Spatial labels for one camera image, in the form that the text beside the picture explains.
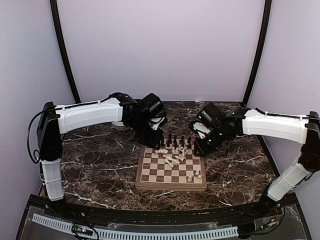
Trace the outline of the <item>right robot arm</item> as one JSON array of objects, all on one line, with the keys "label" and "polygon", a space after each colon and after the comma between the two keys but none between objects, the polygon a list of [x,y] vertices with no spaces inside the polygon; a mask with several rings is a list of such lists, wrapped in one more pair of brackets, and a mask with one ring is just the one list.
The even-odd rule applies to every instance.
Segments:
[{"label": "right robot arm", "polygon": [[237,136],[260,136],[290,141],[301,146],[299,155],[266,190],[265,198],[255,205],[255,213],[266,217],[289,191],[320,170],[320,116],[280,114],[258,108],[236,107],[229,112],[209,103],[190,122],[198,138],[194,155],[205,157]]}]

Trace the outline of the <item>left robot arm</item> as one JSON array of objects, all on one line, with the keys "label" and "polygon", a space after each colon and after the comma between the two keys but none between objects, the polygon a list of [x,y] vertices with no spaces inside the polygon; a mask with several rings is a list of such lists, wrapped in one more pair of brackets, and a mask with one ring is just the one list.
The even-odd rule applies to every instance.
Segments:
[{"label": "left robot arm", "polygon": [[69,105],[47,102],[29,122],[39,118],[36,129],[38,148],[27,152],[34,164],[40,164],[42,182],[45,185],[51,210],[60,218],[67,218],[70,206],[63,201],[64,190],[61,174],[63,155],[62,136],[68,132],[104,123],[122,123],[134,130],[133,140],[139,144],[160,149],[167,122],[167,112],[161,99],[150,93],[142,99],[134,99],[126,93],[115,92],[107,98]]}]

